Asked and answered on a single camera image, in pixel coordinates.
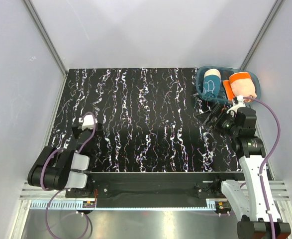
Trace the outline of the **teal Doraemon towel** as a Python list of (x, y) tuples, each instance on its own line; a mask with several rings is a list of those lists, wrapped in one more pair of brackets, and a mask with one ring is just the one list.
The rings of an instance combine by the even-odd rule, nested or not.
[(221, 74), (217, 69), (209, 69), (203, 77), (202, 93), (211, 98), (217, 98), (221, 85)]

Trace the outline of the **orange Doraemon towel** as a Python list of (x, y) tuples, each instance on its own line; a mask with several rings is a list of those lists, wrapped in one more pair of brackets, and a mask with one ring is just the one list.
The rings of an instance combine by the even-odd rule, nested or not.
[(255, 99), (257, 97), (255, 85), (248, 72), (237, 72), (232, 74), (228, 80), (224, 80), (223, 86), (228, 100), (234, 97), (244, 96)]

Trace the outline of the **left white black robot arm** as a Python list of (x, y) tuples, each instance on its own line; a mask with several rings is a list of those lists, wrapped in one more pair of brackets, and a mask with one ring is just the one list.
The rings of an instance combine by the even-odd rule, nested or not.
[(75, 124), (72, 130), (79, 140), (77, 148), (60, 150), (52, 146), (44, 147), (28, 173), (30, 186), (48, 191), (76, 189), (83, 197), (89, 197), (94, 192), (88, 172), (97, 159), (98, 140), (103, 136), (102, 123), (97, 123), (95, 134), (88, 143), (84, 142), (93, 133), (92, 129), (81, 129)]

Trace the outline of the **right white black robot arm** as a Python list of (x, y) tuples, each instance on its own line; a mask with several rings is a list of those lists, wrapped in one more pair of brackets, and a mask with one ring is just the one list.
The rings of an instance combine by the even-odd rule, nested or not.
[(286, 239), (291, 234), (289, 223), (275, 205), (267, 177), (264, 144), (256, 133), (256, 112), (244, 104), (212, 107), (204, 124), (232, 138), (232, 148), (242, 168), (247, 194), (236, 180), (219, 180), (212, 185), (217, 197), (226, 197), (237, 217), (240, 239)]

